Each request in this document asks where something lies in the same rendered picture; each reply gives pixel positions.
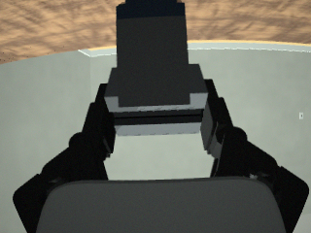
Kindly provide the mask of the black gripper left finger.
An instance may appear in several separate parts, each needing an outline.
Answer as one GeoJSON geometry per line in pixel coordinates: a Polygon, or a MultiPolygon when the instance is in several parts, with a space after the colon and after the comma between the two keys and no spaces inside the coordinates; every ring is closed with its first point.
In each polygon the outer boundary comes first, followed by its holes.
{"type": "Polygon", "coordinates": [[[36,233],[44,204],[56,187],[75,181],[109,180],[103,161],[114,151],[116,129],[114,114],[104,99],[106,87],[106,83],[99,85],[83,130],[70,138],[69,147],[15,191],[13,202],[27,233],[36,233]]]}

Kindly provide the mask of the dark grey block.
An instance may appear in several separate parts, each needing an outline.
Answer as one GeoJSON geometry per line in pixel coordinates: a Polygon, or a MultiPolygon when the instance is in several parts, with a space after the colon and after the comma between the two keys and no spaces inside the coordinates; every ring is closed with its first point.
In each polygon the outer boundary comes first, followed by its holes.
{"type": "Polygon", "coordinates": [[[121,107],[118,99],[117,67],[113,67],[104,99],[115,117],[118,136],[197,134],[201,109],[205,109],[208,90],[199,64],[189,64],[190,105],[121,107]]]}

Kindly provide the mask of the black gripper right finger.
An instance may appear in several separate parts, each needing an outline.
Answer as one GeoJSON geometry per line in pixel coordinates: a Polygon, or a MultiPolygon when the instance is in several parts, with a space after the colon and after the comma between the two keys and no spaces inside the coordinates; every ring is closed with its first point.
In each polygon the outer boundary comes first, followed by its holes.
{"type": "Polygon", "coordinates": [[[214,157],[210,178],[238,176],[265,183],[277,202],[286,233],[293,233],[309,194],[307,183],[247,141],[246,132],[233,126],[213,80],[204,81],[208,96],[205,109],[201,109],[200,132],[204,150],[214,157]]]}

